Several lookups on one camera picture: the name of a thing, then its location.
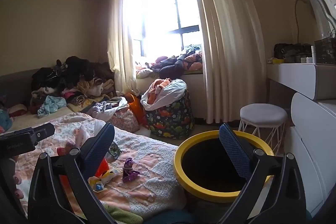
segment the white metal stool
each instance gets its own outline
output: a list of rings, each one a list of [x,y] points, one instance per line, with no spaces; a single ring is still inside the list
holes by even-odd
[[[258,132],[260,138],[259,128],[271,128],[270,134],[264,141],[275,154],[278,153],[287,121],[287,112],[283,108],[270,104],[250,104],[240,109],[240,117],[239,131],[245,132],[246,127],[252,125],[255,127],[252,135]],[[275,132],[277,133],[277,143],[273,148]]]

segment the screw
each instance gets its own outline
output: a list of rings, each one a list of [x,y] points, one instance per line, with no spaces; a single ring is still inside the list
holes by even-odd
[[[265,152],[262,151],[261,149],[256,149],[254,153],[256,153],[258,156],[263,156],[265,154]]]
[[[288,153],[287,154],[287,158],[289,158],[290,160],[294,159],[294,155],[292,153]]]
[[[48,154],[45,153],[45,152],[42,153],[42,154],[40,155],[40,159],[41,159],[41,160],[44,160],[44,159],[47,157],[47,155],[48,155]]]
[[[73,149],[70,150],[69,153],[70,153],[70,155],[75,156],[79,153],[79,149],[78,148],[73,148]]]

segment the blue mesh pad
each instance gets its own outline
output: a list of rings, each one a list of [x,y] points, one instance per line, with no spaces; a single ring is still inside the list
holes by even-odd
[[[84,180],[93,177],[114,140],[114,126],[110,123],[99,131],[97,136],[88,138],[81,147],[81,173]]]
[[[219,128],[219,140],[232,161],[238,175],[247,181],[252,176],[251,158],[238,141],[236,134],[226,125]]]

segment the floral bedspread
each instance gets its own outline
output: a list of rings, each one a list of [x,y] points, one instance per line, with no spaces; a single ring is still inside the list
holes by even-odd
[[[17,187],[25,197],[21,204],[25,211],[28,207],[28,193],[31,178],[38,156],[47,152],[57,155],[56,149],[71,139],[73,131],[80,126],[93,136],[95,122],[98,121],[83,113],[71,113],[51,120],[55,134],[41,141],[35,151],[23,154],[16,164],[16,171],[22,177]],[[121,156],[113,164],[122,168],[127,158],[132,157],[134,169],[140,171],[135,181],[123,183],[122,175],[112,179],[105,187],[107,190],[95,193],[99,200],[142,216],[144,219],[167,209],[182,209],[185,206],[184,190],[173,172],[173,158],[176,146],[139,136],[115,127],[115,141],[122,150]],[[75,213],[81,210],[69,186],[64,186]]]

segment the white curtain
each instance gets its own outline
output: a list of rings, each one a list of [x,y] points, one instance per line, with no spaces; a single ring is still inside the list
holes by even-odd
[[[127,0],[110,0],[108,57],[110,68],[115,71],[116,91],[138,95],[128,15]]]
[[[263,35],[253,0],[197,1],[207,122],[240,119],[241,107],[266,97]]]

